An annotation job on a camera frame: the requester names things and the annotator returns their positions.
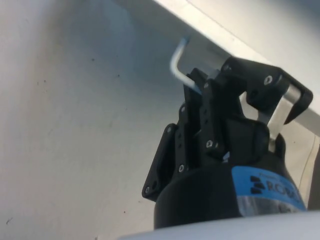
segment silver metal rod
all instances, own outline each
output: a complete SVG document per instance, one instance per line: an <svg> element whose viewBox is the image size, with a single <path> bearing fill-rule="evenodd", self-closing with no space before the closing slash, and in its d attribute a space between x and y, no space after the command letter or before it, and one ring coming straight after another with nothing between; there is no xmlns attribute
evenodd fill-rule
<svg viewBox="0 0 320 240"><path fill-rule="evenodd" d="M188 86L189 88L193 89L197 93L201 94L200 89L196 85L196 83L187 77L185 74L183 74L179 69L178 69L178 63L179 60L184 53L184 50L186 46L188 45L189 40L187 38L182 38L179 45L177 46L176 50L174 51L171 61L170 61L170 71L171 73L178 79L180 80L184 85Z"/></svg>

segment black plastic mount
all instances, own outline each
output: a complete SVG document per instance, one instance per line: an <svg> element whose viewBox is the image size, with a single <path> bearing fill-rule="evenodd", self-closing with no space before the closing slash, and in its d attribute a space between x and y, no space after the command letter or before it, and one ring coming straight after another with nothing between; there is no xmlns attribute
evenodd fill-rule
<svg viewBox="0 0 320 240"><path fill-rule="evenodd" d="M222 66L221 72L229 78L246 82L246 101L259 111L273 111L290 84L301 93L300 99L293 106L285 124L303 113L313 100L313 93L294 79L283 69L241 58L230 57ZM265 85L264 80L272 79Z"/></svg>
<svg viewBox="0 0 320 240"><path fill-rule="evenodd" d="M286 123L305 111L312 92L281 68L230 57L215 79L195 68L188 77L202 95L184 86L185 102L179 109L177 124L169 124L162 135L142 196L157 201L172 181L189 171L221 164L229 153L231 165L252 165L269 154L269 130L261 122L243 115L239 96L247 92L247 102L263 113L275 109L290 84L301 96ZM268 84L265 79L271 78ZM285 144L274 155L284 158Z"/></svg>

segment white wall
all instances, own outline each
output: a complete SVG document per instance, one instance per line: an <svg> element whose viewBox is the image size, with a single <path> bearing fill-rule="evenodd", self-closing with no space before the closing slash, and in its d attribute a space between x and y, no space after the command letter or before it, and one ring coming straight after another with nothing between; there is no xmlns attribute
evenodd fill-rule
<svg viewBox="0 0 320 240"><path fill-rule="evenodd" d="M109 0L0 1L0 239L152 229L141 188L183 101L175 46Z"/></svg>

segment blue sticker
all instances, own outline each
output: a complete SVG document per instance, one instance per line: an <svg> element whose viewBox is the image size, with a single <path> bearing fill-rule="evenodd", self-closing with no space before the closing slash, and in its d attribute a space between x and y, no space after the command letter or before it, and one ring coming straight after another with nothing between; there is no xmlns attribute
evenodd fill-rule
<svg viewBox="0 0 320 240"><path fill-rule="evenodd" d="M235 166L232 177L237 197L250 196L279 200L306 210L296 186L274 172L250 166Z"/></svg>

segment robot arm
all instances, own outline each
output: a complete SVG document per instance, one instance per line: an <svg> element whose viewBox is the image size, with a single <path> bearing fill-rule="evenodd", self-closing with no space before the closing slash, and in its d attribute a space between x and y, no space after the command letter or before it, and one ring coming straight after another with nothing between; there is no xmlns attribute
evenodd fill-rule
<svg viewBox="0 0 320 240"><path fill-rule="evenodd" d="M281 68L235 57L214 78L196 68L187 77L200 92L184 86L142 189L155 202L154 228L305 211L280 131L312 92ZM243 114L244 92L258 120Z"/></svg>

